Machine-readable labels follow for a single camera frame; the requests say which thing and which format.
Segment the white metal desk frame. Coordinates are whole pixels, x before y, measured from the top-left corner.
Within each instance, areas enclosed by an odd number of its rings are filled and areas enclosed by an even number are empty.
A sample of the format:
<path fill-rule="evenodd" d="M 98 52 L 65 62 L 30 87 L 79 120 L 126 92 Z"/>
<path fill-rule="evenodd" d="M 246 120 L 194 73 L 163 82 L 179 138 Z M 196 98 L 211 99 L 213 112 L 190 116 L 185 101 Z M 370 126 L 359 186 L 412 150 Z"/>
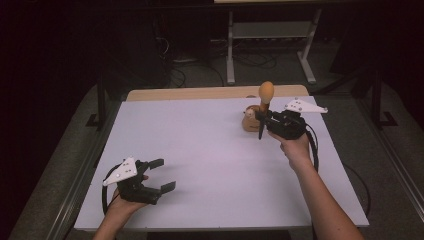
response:
<path fill-rule="evenodd" d="M 297 52 L 297 57 L 307 82 L 315 84 L 317 80 L 308 62 L 308 55 L 318 28 L 321 13 L 322 10 L 317 9 L 313 18 L 309 21 L 234 22 L 233 12 L 230 12 L 226 57 L 227 83 L 229 85 L 235 84 L 234 40 L 304 38 L 306 43 L 303 49 Z"/>

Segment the black-handled makeup brush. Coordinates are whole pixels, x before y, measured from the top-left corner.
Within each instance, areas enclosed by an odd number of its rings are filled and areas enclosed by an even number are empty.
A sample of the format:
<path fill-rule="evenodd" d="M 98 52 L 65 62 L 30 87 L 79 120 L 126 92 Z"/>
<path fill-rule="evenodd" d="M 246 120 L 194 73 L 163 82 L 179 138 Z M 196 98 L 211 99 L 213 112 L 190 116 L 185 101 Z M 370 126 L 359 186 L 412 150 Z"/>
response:
<path fill-rule="evenodd" d="M 268 113 L 270 102 L 274 96 L 274 85 L 270 81 L 266 81 L 261 84 L 259 87 L 259 97 L 260 97 L 260 111 Z M 261 121 L 261 126 L 258 134 L 258 138 L 261 139 L 264 131 L 263 121 Z"/>

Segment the wooden table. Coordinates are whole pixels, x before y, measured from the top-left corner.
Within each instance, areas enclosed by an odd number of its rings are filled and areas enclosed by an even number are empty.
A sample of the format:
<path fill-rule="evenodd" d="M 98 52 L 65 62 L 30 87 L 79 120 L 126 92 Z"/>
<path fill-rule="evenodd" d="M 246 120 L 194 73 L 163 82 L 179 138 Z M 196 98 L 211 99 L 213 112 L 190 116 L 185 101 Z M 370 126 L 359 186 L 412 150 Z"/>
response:
<path fill-rule="evenodd" d="M 309 96 L 303 85 L 274 85 L 274 96 Z M 259 97 L 259 86 L 142 89 L 129 92 L 126 101 L 226 99 Z"/>

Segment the black metal stand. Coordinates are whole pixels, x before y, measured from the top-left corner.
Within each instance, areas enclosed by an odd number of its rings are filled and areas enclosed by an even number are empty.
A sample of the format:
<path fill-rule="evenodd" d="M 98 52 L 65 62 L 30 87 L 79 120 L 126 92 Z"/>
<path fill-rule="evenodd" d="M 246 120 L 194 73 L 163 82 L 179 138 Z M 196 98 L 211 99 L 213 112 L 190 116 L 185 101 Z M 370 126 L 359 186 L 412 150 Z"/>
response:
<path fill-rule="evenodd" d="M 103 77 L 97 78 L 97 113 L 91 114 L 86 126 L 96 127 L 100 131 L 106 121 L 106 91 L 104 87 Z"/>
<path fill-rule="evenodd" d="M 371 120 L 374 125 L 382 130 L 386 126 L 397 126 L 396 120 L 390 112 L 381 111 L 382 77 L 378 70 L 374 72 L 371 94 Z"/>

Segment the white table board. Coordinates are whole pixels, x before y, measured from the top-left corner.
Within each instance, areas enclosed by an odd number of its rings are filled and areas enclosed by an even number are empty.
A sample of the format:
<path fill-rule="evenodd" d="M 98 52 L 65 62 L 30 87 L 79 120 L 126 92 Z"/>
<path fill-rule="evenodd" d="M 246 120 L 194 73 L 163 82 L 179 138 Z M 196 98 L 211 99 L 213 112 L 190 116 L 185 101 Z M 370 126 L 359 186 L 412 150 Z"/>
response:
<path fill-rule="evenodd" d="M 310 225 L 297 177 L 268 134 L 243 130 L 253 98 L 134 101 L 121 105 L 75 226 L 95 230 L 112 167 L 162 158 L 147 185 L 174 191 L 133 215 L 130 230 L 288 229 Z"/>

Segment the brown brush holder cup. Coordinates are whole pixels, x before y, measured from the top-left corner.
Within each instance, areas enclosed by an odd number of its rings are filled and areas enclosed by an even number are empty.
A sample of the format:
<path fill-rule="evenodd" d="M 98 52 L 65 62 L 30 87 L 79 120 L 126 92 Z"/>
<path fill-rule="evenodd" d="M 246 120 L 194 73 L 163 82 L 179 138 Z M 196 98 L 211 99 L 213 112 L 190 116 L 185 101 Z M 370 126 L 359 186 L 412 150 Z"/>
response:
<path fill-rule="evenodd" d="M 250 105 L 244 111 L 242 128 L 247 132 L 258 132 L 260 130 L 261 121 L 255 118 L 256 111 L 260 111 L 259 105 Z"/>

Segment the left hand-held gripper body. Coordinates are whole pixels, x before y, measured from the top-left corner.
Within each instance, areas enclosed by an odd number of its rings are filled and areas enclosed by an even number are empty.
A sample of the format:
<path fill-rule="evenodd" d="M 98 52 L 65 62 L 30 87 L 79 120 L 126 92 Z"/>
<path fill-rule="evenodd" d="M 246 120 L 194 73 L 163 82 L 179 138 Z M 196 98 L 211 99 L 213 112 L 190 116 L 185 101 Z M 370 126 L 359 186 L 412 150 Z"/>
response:
<path fill-rule="evenodd" d="M 122 199 L 155 205 L 161 197 L 160 189 L 145 187 L 142 184 L 144 173 L 149 170 L 148 163 L 134 157 L 124 159 L 107 173 L 102 183 L 103 189 L 107 190 L 109 185 L 116 183 Z"/>

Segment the person's right hand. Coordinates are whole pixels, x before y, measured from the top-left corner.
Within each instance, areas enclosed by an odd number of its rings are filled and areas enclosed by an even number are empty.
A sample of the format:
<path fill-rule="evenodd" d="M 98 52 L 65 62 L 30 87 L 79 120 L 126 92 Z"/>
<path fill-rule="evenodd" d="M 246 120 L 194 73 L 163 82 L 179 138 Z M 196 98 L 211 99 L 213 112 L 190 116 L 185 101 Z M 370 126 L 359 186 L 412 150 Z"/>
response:
<path fill-rule="evenodd" d="M 306 134 L 295 140 L 287 140 L 271 131 L 268 134 L 280 142 L 280 148 L 295 172 L 313 167 L 310 157 L 309 140 Z"/>

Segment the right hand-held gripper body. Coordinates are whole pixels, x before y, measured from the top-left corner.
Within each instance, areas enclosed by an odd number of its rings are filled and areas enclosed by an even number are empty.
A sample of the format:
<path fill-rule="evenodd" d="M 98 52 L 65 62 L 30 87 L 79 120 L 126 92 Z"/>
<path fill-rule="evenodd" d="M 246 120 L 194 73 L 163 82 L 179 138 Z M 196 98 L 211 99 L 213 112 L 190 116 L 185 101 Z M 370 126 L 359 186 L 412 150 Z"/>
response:
<path fill-rule="evenodd" d="M 300 138 L 307 132 L 306 120 L 303 113 L 327 113 L 328 109 L 302 99 L 295 98 L 287 103 L 281 112 L 269 111 L 267 117 L 271 120 L 268 131 L 277 134 L 287 140 Z"/>

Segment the person's left hand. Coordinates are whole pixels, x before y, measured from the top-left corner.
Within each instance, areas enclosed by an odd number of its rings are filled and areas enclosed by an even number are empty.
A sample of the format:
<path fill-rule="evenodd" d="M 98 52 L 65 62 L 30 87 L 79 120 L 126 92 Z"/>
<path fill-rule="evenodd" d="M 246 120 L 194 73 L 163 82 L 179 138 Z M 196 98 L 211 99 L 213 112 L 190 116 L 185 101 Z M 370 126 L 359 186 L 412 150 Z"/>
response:
<path fill-rule="evenodd" d="M 130 217 L 139 209 L 146 206 L 146 203 L 131 202 L 121 198 L 120 191 L 115 189 L 112 200 L 107 206 L 106 216 L 114 218 Z"/>

